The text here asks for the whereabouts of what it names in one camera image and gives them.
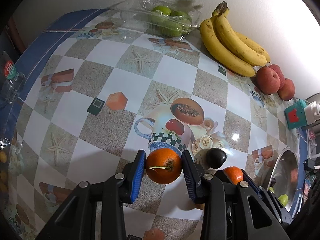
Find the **large green fruit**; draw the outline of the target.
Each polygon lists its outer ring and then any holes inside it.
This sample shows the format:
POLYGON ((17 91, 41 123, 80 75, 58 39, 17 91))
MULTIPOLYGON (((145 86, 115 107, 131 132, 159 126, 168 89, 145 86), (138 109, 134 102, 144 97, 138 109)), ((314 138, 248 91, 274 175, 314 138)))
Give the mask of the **large green fruit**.
POLYGON ((280 201, 283 207, 286 207, 289 202, 289 197, 287 194, 282 194, 278 197, 278 200, 280 201))

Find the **small tan longan fruit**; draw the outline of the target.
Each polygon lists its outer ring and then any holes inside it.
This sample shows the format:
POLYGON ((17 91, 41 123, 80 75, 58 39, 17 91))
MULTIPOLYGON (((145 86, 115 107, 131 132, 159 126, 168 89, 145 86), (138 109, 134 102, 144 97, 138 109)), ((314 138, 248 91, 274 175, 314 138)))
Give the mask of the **small tan longan fruit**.
POLYGON ((193 209, 198 209, 198 210, 203 210, 204 209, 204 204, 195 204, 191 200, 188 201, 185 205, 185 210, 193 210, 193 209))

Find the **small orange tangerine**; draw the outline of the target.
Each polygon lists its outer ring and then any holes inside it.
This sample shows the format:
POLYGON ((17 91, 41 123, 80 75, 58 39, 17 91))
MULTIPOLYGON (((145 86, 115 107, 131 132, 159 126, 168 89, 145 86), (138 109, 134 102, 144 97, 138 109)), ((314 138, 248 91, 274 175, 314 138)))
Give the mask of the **small orange tangerine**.
POLYGON ((226 167, 223 169, 223 172, 234 185, 237 185, 244 179, 242 170, 236 166, 226 167))

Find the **orange tangerine back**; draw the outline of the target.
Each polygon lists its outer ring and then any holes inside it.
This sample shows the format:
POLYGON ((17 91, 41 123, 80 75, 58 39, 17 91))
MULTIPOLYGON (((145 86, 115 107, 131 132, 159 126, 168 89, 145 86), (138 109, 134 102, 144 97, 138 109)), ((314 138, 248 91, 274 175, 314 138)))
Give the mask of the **orange tangerine back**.
POLYGON ((170 184, 181 175, 181 158, 169 148, 160 148, 148 155, 145 170, 155 183, 170 184))

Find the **clear tray of green fruits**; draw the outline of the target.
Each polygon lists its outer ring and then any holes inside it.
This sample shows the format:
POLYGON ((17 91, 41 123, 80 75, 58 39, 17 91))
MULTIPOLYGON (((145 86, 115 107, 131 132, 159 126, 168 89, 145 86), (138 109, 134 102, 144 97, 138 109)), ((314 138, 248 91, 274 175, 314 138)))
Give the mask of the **clear tray of green fruits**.
POLYGON ((123 28, 183 41, 200 26, 199 8, 192 0, 126 0, 109 10, 123 28))

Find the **large stainless steel basin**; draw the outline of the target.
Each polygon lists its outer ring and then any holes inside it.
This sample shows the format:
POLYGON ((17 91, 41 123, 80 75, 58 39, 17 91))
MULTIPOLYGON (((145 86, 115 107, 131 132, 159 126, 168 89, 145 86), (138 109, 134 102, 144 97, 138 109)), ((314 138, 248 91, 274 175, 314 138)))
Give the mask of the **large stainless steel basin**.
POLYGON ((290 148, 284 148, 274 165, 268 170, 262 187, 272 187, 277 197, 286 194, 288 202, 285 208, 290 211, 298 183, 298 160, 290 148))

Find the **black power adapter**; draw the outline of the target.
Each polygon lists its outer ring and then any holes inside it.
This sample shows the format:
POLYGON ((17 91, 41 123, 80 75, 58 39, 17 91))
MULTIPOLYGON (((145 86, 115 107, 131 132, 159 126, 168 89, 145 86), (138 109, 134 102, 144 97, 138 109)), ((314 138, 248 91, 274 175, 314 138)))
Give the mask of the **black power adapter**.
POLYGON ((304 160, 303 166, 306 172, 311 172, 311 171, 320 169, 319 165, 316 165, 315 159, 310 159, 310 158, 304 160))

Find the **teal plastic box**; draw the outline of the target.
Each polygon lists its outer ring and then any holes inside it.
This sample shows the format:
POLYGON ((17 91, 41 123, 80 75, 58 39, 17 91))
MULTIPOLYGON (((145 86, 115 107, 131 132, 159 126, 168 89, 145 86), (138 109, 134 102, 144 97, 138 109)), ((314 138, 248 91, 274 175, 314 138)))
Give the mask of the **teal plastic box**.
POLYGON ((299 99, 293 105, 287 107, 284 111, 286 124, 289 130, 300 128, 311 124, 307 119, 305 108, 307 103, 303 99, 299 99))

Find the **checkered printed tablecloth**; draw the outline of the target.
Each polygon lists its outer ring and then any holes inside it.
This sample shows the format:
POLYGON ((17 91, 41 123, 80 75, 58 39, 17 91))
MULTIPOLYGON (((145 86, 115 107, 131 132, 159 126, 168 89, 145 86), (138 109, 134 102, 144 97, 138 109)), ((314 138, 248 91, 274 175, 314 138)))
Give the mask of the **checkered printed tablecloth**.
POLYGON ((35 239, 78 183, 105 181, 152 142, 221 148, 224 166, 255 182, 285 150, 301 156, 290 103, 207 56, 198 31, 181 43, 119 22, 110 10, 69 13, 16 62, 26 82, 1 111, 15 135, 1 153, 1 208, 22 239, 35 239))

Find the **red apple by box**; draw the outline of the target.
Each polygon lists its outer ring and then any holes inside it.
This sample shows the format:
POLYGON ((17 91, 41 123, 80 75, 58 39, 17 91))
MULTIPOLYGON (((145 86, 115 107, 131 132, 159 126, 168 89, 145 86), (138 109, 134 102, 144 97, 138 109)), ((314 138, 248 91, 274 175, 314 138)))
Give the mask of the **red apple by box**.
POLYGON ((283 87, 277 91, 281 100, 289 101, 295 96, 295 85, 291 79, 285 79, 283 87))

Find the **peach near bananas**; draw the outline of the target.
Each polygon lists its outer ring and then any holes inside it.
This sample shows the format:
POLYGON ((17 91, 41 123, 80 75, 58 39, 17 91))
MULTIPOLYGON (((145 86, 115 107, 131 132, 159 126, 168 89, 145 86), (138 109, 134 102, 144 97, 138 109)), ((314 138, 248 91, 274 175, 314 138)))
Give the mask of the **peach near bananas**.
POLYGON ((276 93, 280 87, 278 74, 269 67, 261 67, 255 75, 255 81, 258 88, 267 95, 276 93))

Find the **red apple middle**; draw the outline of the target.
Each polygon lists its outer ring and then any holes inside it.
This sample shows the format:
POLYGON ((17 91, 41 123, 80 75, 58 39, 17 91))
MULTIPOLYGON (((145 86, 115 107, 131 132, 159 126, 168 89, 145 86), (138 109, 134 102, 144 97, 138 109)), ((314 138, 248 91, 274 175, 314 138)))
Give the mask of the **red apple middle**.
POLYGON ((285 83, 285 77, 283 75, 283 72, 281 71, 281 68, 276 64, 271 64, 271 65, 268 66, 268 68, 273 69, 278 74, 278 77, 279 77, 279 80, 280 80, 279 88, 280 89, 283 88, 284 83, 285 83))

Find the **yellow banana bunch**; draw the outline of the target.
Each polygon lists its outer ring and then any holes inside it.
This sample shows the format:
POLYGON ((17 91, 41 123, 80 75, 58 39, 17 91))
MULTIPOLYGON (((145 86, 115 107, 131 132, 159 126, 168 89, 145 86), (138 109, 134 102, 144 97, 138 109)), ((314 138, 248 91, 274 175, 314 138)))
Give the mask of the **yellow banana bunch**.
POLYGON ((223 1, 212 16, 200 24, 202 43, 210 55, 229 70, 245 77, 255 76, 255 66, 271 62, 268 52, 257 42, 234 31, 227 20, 229 7, 223 1))

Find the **clear plastic container with label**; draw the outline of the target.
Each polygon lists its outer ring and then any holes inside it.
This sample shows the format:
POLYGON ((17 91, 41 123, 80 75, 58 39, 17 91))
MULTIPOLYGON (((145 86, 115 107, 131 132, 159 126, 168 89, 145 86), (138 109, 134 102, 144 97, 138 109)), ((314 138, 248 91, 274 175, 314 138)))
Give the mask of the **clear plastic container with label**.
POLYGON ((12 104, 25 84, 25 75, 20 72, 6 51, 1 52, 1 108, 12 104))

